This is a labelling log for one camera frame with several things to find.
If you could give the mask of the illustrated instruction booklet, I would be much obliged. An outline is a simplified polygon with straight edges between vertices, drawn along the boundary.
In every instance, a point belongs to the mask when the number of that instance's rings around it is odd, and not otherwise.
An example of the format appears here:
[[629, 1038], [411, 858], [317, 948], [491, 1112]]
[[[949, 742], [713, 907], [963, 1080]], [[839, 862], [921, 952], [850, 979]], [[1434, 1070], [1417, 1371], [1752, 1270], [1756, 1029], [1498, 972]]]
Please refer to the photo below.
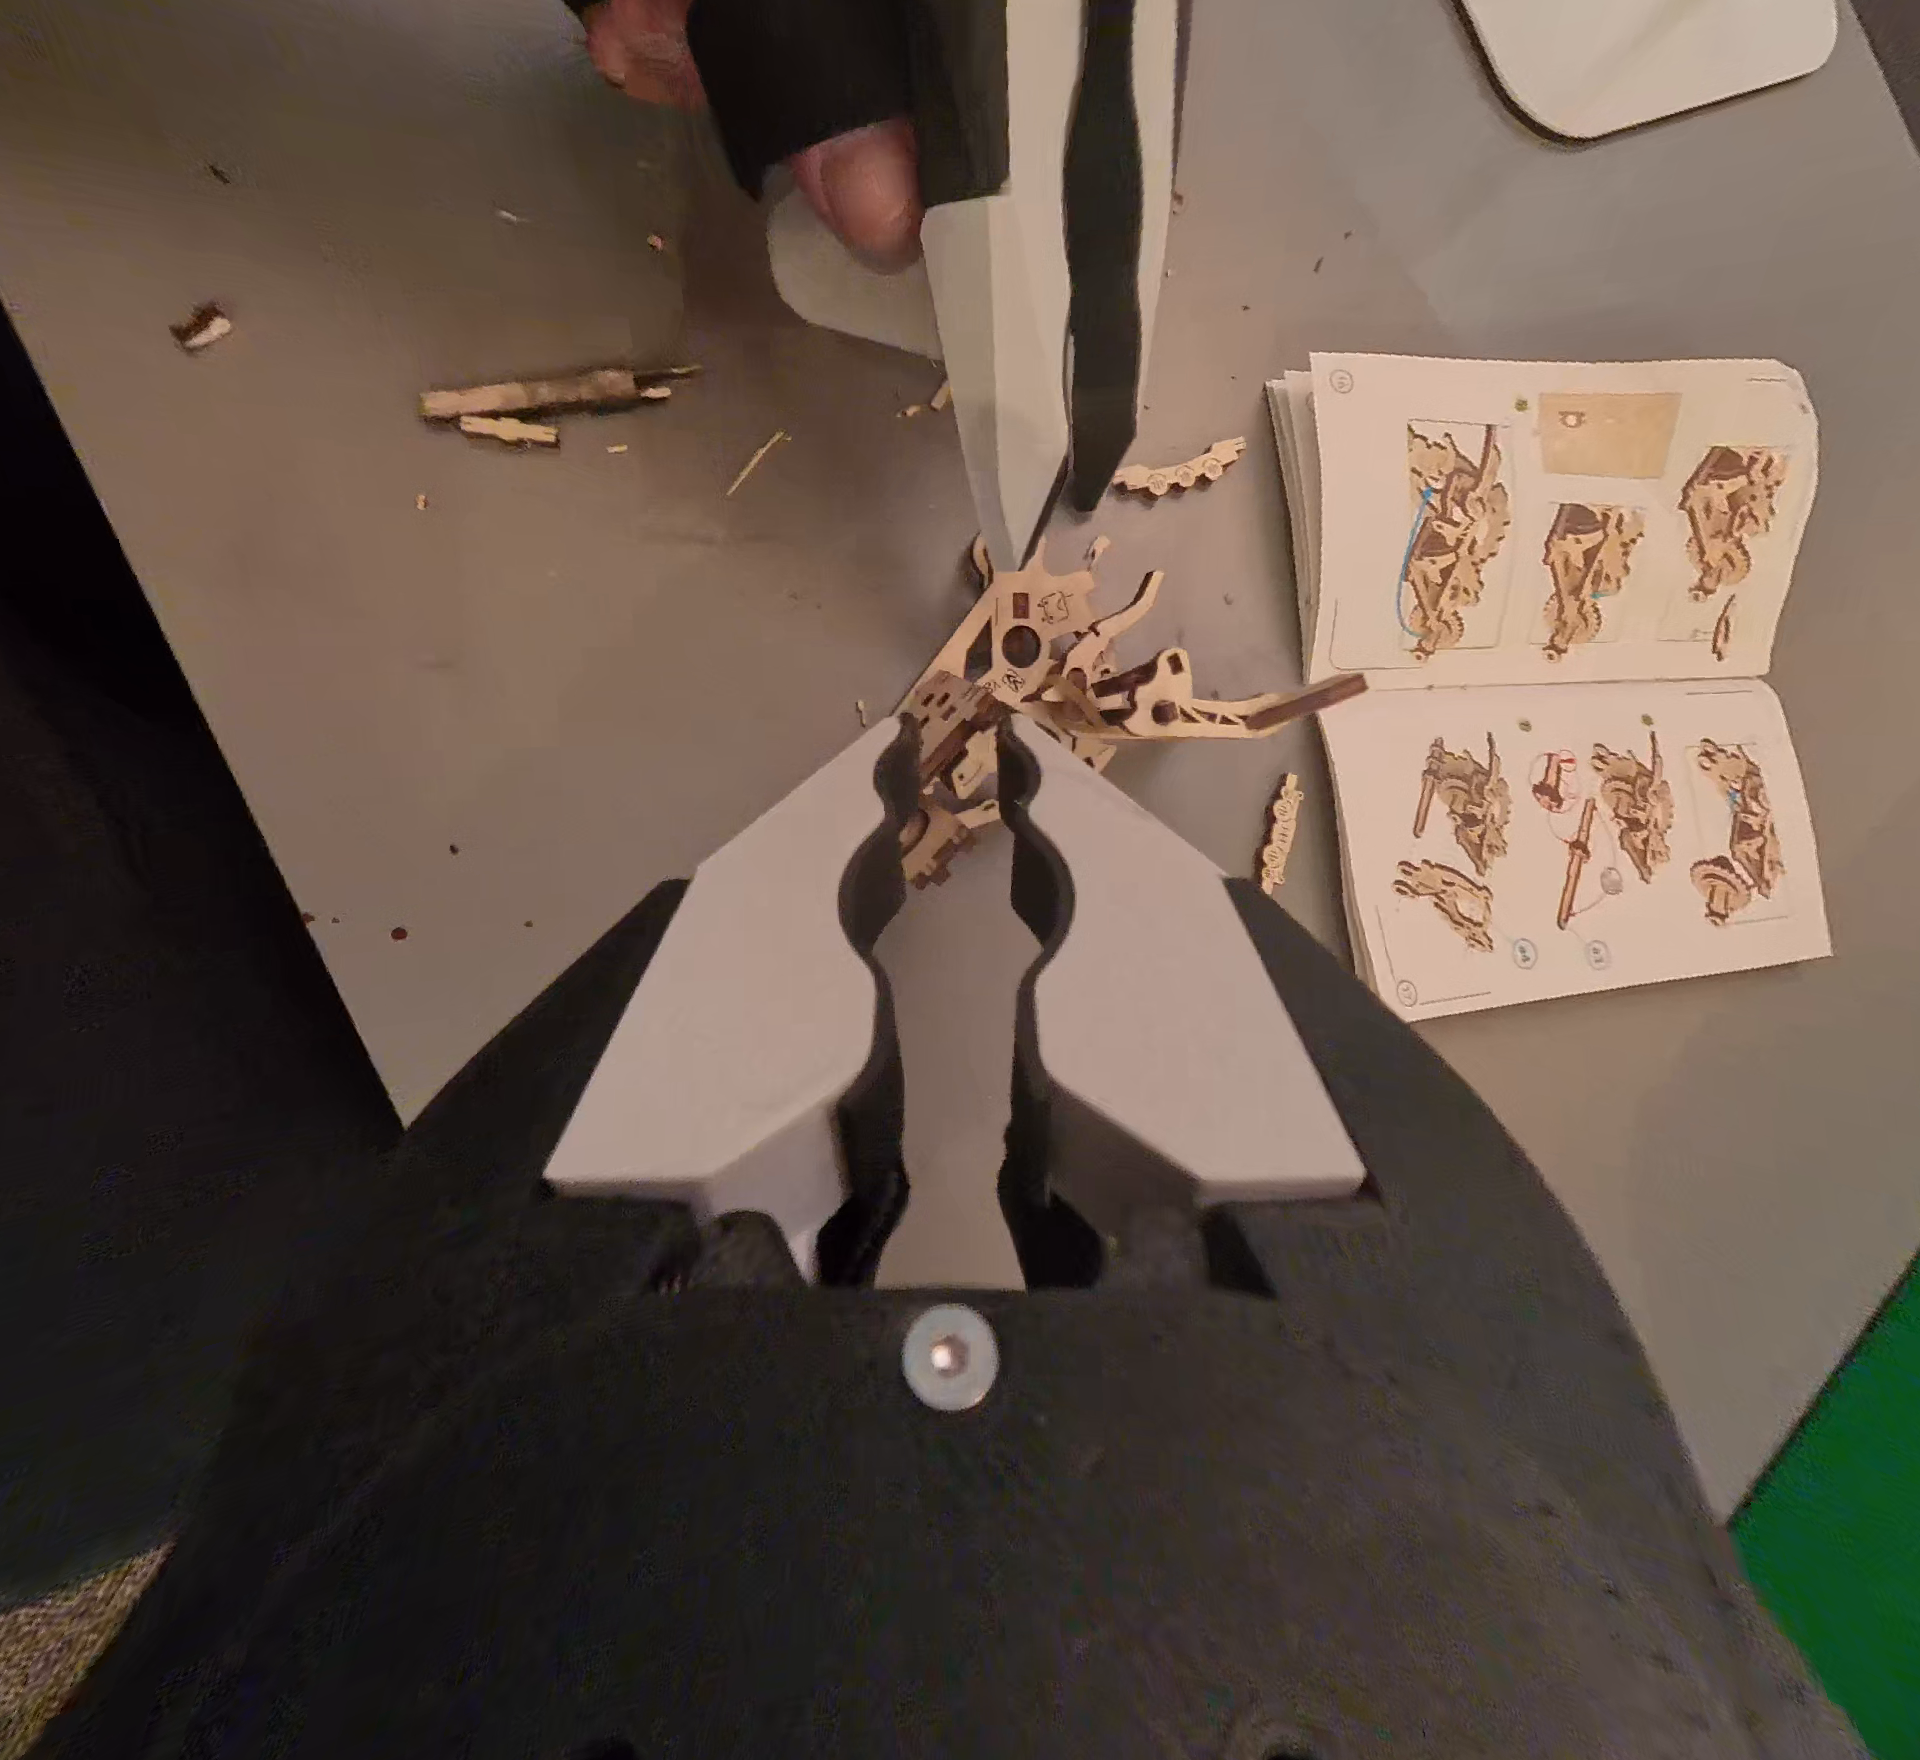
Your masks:
[[1767, 678], [1817, 483], [1772, 359], [1267, 381], [1361, 979], [1408, 1019], [1831, 955]]

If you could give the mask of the green plastic bin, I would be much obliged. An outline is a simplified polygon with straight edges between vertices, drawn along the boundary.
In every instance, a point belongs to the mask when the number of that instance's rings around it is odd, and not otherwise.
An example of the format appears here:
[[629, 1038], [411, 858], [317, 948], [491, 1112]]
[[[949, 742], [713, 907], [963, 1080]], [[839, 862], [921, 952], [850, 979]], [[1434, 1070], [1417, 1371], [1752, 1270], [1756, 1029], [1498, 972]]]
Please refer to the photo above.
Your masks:
[[1918, 1264], [1733, 1520], [1742, 1569], [1878, 1757], [1918, 1753]]

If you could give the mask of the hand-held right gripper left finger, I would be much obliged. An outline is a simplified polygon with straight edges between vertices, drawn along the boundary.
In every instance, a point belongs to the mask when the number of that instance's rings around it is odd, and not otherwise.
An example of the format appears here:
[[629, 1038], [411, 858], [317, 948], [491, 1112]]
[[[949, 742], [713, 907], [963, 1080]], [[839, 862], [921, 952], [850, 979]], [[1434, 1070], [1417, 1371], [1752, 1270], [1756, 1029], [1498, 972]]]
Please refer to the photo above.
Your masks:
[[709, 854], [545, 1163], [571, 1196], [772, 1220], [867, 1286], [908, 1200], [904, 1066], [875, 948], [906, 903], [920, 728], [867, 728]]

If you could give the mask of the wooden mechanical model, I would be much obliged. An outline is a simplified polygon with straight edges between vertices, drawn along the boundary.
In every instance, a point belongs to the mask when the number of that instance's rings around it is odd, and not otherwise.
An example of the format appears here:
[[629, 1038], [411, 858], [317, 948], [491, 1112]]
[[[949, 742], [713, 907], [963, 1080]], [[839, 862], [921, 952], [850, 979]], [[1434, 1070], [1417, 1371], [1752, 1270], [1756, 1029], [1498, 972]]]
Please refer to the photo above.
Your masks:
[[1181, 647], [1116, 662], [1118, 642], [1154, 611], [1163, 575], [1146, 573], [1126, 605], [1099, 615], [1090, 596], [1102, 550], [1095, 541], [1075, 573], [1051, 569], [1042, 550], [999, 573], [984, 541], [974, 542], [980, 595], [900, 701], [920, 738], [920, 799], [900, 833], [909, 886], [946, 882], [952, 862], [999, 822], [997, 736], [1012, 717], [1104, 771], [1124, 745], [1264, 740], [1367, 689], [1361, 674], [1339, 674], [1300, 692], [1219, 699], [1196, 692]]

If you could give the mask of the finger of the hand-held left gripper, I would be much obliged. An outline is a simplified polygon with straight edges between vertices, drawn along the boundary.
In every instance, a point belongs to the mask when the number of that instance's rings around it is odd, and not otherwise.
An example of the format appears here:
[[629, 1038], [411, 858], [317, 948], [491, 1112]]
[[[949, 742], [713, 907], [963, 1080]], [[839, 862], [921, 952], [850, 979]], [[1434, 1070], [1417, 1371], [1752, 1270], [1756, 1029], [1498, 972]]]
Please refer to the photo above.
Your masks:
[[1031, 549], [1069, 457], [1064, 161], [1082, 0], [1002, 0], [1008, 173], [927, 207], [923, 258], [977, 527]]
[[1069, 510], [1101, 499], [1140, 431], [1178, 164], [1181, 8], [1082, 0], [1064, 155]]

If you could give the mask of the long wooden offcut stick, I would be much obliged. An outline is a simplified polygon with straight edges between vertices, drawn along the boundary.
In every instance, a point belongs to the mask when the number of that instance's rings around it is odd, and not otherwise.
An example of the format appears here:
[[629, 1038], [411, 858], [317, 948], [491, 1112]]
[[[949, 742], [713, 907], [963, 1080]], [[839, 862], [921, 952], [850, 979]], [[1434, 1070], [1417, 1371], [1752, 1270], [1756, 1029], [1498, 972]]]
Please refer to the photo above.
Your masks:
[[668, 403], [703, 373], [706, 369], [698, 362], [611, 365], [545, 377], [428, 386], [419, 392], [418, 412], [432, 425], [455, 425], [467, 417], [550, 421], [576, 412], [612, 412]]

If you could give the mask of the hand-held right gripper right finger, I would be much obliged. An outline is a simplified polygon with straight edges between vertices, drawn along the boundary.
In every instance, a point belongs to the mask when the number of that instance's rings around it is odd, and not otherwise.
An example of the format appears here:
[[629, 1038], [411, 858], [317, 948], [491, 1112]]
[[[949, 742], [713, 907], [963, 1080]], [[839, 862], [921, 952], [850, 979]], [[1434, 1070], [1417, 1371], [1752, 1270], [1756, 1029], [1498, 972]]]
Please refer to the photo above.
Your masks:
[[1027, 1284], [1140, 1221], [1348, 1202], [1367, 1172], [1260, 960], [1267, 907], [1033, 721], [1002, 726], [1020, 979], [1002, 1218]]

